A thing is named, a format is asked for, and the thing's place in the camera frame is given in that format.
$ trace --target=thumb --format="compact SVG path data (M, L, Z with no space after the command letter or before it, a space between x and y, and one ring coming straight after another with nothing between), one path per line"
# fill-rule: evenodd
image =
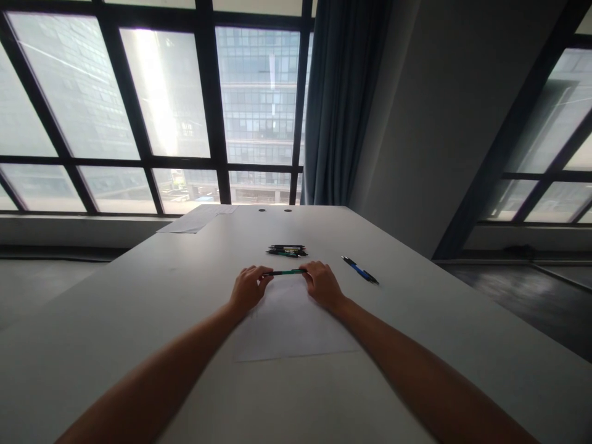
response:
M269 284L271 281L273 281L273 276L265 276L261 280L261 282L259 283L259 293L261 293L261 296L265 294L265 288L267 287L267 284Z
M313 282L313 278L308 273L302 273L302 277L306 280L306 284L308 286L308 292L312 293L315 289L315 284Z

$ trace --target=window pane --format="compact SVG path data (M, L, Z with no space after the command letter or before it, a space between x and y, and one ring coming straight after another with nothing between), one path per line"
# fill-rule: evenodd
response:
M4 188L0 186L0 210L17 210L17 206L12 199L8 197Z
M96 18L9 18L72 154L139 159Z
M63 166L5 163L2 172L31 211L85 212Z
M302 195L302 173L298 174L298 182L296 184L296 205L300 205L300 196Z
M306 63L306 85L304 88L304 112L302 113L302 137L300 138L300 157L298 164L304 166L305 134L306 134L306 105L308 104L308 79L310 77L310 59L313 56L313 37L315 33L310 33L308 41L308 62Z
M135 4L140 6L162 6L195 9L195 0L105 0L105 3Z
M80 172L100 212L156 214L143 168L81 166Z
M290 173L230 171L233 204L288 205Z
M580 219L580 223L592 223L592 210L584 214L584 217Z
M291 165L297 32L216 28L230 163Z
M553 68L506 171L543 173L592 108L592 51L566 49Z
M592 171L592 135L575 152L564 170Z
M569 222L572 216L592 196L592 186L587 183L553 183L526 222Z
M202 204L219 204L215 170L154 170L160 200L167 214L185 214Z
M209 157L193 34L121 30L155 155Z
M302 15L302 0L213 0L214 10L251 14Z
M0 154L55 157L31 101L0 45Z
M511 221L536 184L537 181L502 179L481 219Z

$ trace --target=tabletop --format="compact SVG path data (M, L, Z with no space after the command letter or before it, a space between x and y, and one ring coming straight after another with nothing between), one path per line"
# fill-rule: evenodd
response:
M129 370L228 301L251 264L331 265L346 296L465 375L541 442L592 434L592 366L345 207L240 206L158 233L0 333L0 442L52 442ZM267 255L303 244L309 258ZM380 282L362 279L355 260ZM160 437L433 442L364 350L235 363L218 350Z

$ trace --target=forearm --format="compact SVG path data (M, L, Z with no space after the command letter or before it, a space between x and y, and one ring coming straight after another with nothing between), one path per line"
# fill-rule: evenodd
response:
M331 309L442 442L536 442L440 358L349 299Z
M113 386L57 442L151 442L243 315L228 304L179 336Z

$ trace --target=white paper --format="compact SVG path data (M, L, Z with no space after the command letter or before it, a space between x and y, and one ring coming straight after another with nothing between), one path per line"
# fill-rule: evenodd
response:
M195 212L198 213L211 213L211 214L232 214L238 208L238 205L200 205L197 207Z
M346 328L306 291L302 276L276 276L234 336L234 361L359 350Z
M202 204L157 232L197 233L216 216L232 214L238 205Z

